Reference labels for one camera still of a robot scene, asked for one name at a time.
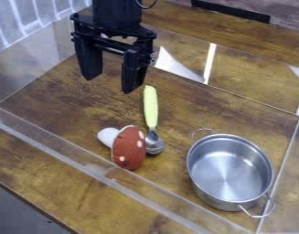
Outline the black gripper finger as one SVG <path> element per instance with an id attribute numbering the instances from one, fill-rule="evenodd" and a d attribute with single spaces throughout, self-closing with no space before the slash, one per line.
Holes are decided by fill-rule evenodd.
<path id="1" fill-rule="evenodd" d="M 149 56 L 137 50 L 127 49 L 121 63 L 121 91 L 131 93 L 144 82 L 149 66 Z"/>
<path id="2" fill-rule="evenodd" d="M 73 42 L 81 76 L 92 80 L 103 73 L 103 50 L 80 36 L 73 36 Z"/>

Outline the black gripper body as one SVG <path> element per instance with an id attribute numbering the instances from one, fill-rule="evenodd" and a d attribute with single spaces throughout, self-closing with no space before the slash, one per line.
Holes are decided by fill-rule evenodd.
<path id="1" fill-rule="evenodd" d="M 156 33 L 141 26 L 141 12 L 155 4 L 156 0 L 148 5 L 141 0 L 92 0 L 92 13 L 75 13 L 69 17 L 77 55 L 84 58 L 95 48 L 109 48 L 120 53 L 133 49 L 149 57 Z"/>

